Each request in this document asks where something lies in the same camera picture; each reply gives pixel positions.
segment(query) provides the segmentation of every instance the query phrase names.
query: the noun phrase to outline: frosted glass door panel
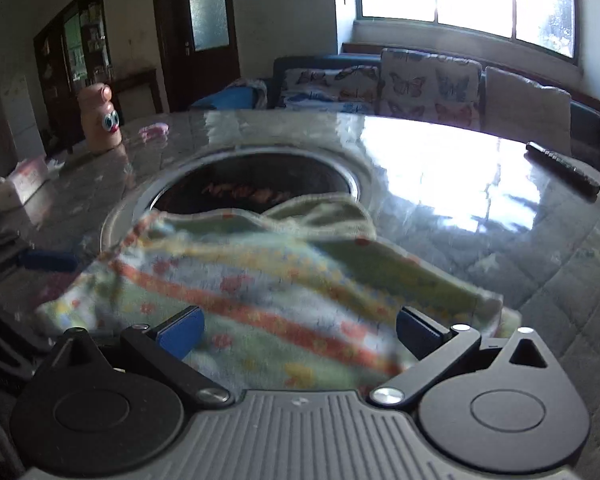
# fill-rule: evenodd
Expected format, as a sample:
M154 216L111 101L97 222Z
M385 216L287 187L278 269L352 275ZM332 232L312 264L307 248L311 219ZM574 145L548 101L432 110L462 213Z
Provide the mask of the frosted glass door panel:
M225 0L189 0L197 51L229 45Z

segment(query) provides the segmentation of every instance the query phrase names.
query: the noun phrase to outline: window sill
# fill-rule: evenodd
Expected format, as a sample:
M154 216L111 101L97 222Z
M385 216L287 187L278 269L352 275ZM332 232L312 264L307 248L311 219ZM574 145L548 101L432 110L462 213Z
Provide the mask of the window sill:
M405 20L356 20L352 41L444 52L477 61L497 63L566 88L580 88L582 70L573 63L498 37Z

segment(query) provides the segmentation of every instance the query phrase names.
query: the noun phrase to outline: butterfly print cushion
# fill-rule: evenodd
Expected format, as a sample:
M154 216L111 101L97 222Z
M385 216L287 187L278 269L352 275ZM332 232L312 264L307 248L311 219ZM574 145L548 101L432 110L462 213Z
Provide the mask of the butterfly print cushion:
M378 114L480 130L481 72L469 59L385 49Z
M278 107L373 115L379 80L379 69L375 66L352 66L343 70L289 69Z

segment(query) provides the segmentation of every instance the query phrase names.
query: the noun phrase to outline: stuffed animal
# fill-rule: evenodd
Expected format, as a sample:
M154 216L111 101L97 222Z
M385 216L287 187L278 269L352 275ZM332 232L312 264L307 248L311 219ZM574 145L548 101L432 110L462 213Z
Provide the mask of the stuffed animal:
M122 142L120 117L111 103L111 88L103 83L80 90L80 121L92 153L103 153Z

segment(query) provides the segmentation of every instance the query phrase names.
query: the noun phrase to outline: remote control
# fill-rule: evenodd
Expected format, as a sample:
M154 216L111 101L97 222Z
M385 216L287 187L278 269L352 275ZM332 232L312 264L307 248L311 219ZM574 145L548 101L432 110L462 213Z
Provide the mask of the remote control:
M551 152L535 142L529 142L526 150L535 161L550 168L586 196L595 197L600 192L600 184L582 170L568 163L558 153Z

